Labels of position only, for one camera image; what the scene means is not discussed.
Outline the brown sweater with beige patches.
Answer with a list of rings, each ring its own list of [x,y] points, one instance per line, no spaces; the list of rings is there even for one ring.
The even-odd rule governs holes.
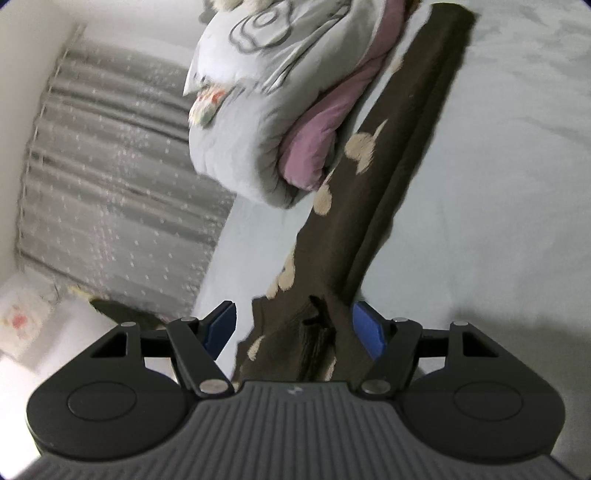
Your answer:
[[[358,383],[370,370],[353,330],[353,300],[423,158],[475,20],[457,4],[431,7],[315,194],[283,269],[253,300],[233,382]]]

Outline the dark hanging garment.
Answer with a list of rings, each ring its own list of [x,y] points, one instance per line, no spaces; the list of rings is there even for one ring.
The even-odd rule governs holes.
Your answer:
[[[144,331],[164,328],[164,323],[152,313],[129,307],[115,300],[92,298],[90,305],[117,324],[134,322]]]

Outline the grey bed sheet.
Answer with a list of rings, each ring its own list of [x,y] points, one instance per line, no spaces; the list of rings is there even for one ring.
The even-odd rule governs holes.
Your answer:
[[[471,1],[470,46],[360,294],[467,321],[561,394],[555,457],[590,474],[590,9]]]

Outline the grey dotted curtain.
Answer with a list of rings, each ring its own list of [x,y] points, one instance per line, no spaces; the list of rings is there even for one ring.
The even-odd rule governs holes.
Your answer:
[[[65,47],[26,148],[23,266],[163,319],[191,312],[235,198],[193,168],[185,75],[84,38]]]

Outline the pink pillow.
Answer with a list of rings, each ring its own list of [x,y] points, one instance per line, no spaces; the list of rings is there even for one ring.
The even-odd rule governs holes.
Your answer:
[[[405,1],[388,1],[375,39],[360,66],[311,106],[287,132],[280,144],[280,176],[291,186],[311,191],[324,179],[325,163],[334,147],[337,131],[381,71],[396,45],[407,18]]]

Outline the grey folded duvet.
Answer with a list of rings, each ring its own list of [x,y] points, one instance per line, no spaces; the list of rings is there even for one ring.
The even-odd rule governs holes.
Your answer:
[[[287,208],[280,144],[315,102],[360,66],[388,1],[216,1],[184,90],[198,173],[246,199]]]

